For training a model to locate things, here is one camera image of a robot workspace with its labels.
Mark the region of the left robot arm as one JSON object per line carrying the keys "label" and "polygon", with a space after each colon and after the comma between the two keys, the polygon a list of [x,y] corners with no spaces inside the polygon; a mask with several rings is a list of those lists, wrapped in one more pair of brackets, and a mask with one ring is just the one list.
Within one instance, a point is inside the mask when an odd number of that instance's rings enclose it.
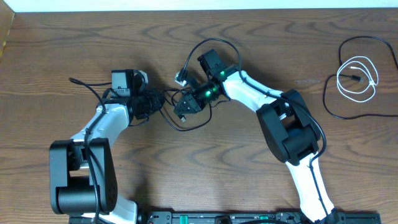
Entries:
{"label": "left robot arm", "polygon": [[70,223],[147,223],[136,202],[118,193],[111,148],[133,120],[139,124],[160,110],[164,99],[148,88],[142,70],[112,70],[111,88],[98,95],[96,113],[67,140],[49,147],[50,205]]}

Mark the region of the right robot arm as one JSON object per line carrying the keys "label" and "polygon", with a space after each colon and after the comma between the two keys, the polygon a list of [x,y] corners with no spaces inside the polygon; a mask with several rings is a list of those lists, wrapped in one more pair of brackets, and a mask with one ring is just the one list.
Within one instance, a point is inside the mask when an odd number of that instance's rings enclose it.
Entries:
{"label": "right robot arm", "polygon": [[301,94],[271,89],[251,78],[241,64],[227,66],[214,51],[199,56],[198,62],[208,81],[199,85],[182,68],[175,76],[181,86],[190,86],[177,103],[174,113],[200,112],[206,104],[224,95],[256,113],[266,144],[292,176],[300,199],[300,210],[312,223],[338,223],[339,216],[329,199],[319,167],[326,149],[318,141],[326,139],[309,112]]}

